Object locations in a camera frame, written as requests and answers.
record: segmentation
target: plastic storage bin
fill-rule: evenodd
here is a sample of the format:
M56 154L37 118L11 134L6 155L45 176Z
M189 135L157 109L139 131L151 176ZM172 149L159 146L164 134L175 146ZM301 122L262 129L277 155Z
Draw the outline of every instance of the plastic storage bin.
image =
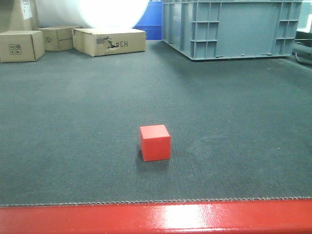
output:
M301 0L164 0L163 40L193 60L292 54Z
M134 28L145 31L147 40L161 40L162 2L150 1L144 15Z

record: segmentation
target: red cube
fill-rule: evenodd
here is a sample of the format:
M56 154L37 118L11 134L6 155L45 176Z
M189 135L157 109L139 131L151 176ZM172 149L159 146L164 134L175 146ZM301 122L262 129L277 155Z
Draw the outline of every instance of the red cube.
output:
M170 159L171 137L165 125L141 126L141 151L143 160Z

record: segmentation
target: red metal edge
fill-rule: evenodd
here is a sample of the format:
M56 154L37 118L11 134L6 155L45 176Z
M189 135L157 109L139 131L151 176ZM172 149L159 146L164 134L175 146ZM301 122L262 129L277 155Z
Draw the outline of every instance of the red metal edge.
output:
M312 199L0 208L1 234L308 234Z

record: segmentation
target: conveyor belt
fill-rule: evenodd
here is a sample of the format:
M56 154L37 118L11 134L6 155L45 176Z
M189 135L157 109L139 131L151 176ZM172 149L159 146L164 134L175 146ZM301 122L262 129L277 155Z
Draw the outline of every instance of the conveyor belt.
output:
M312 196L312 69L193 62L160 41L0 64L0 206ZM172 158L143 162L139 126Z

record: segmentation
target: cardboard box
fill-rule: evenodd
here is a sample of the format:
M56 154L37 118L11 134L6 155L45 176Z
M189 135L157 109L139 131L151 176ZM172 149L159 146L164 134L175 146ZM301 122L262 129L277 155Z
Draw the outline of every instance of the cardboard box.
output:
M74 48L90 56L145 51L145 32L137 29L73 29Z
M36 0L0 0L0 33L37 28Z
M73 48L73 28L81 26L57 26L48 28L38 28L42 31L44 49L49 51L63 51Z
M31 62L44 55L42 31L0 33L1 62Z

